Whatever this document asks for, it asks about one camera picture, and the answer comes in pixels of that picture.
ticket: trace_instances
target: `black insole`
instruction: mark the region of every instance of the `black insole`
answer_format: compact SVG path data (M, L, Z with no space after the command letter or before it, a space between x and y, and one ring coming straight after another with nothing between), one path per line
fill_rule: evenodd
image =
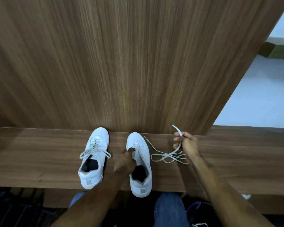
M140 182L144 182L146 179L146 172L142 165L136 166L135 170L132 173L132 177L134 180L138 180Z
M95 170L99 168L98 161L95 159L89 159L91 156L88 157L88 159L85 162L86 170L85 172L90 172L91 170Z

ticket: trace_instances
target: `white sneaker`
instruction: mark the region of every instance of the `white sneaker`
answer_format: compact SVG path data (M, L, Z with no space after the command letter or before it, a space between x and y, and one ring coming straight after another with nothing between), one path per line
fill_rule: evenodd
M108 144L108 132L103 127L95 129L89 137L85 151L80 155L83 161L78 172L85 189L91 189L102 181L105 157L111 157L106 151Z
M151 174L151 162L149 157L148 146L144 138L139 133L131 133L127 138L126 150L129 148L135 148L133 152L133 159L136 160L137 166L143 166L146 178L143 182L133 179L132 174L129 175L130 188L133 193L138 198L144 198L151 192L152 187L152 174Z

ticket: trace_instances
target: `wooden shelf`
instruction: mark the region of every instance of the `wooden shelf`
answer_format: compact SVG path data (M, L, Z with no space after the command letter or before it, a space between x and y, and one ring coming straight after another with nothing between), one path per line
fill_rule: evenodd
M91 131L0 127L0 186L82 189L78 169ZM129 133L110 132L105 174L126 148ZM173 135L145 134L158 150L172 151ZM238 192L284 195L284 129L213 126L199 149ZM202 194L187 166L151 162L153 190ZM130 190L127 179L122 190Z

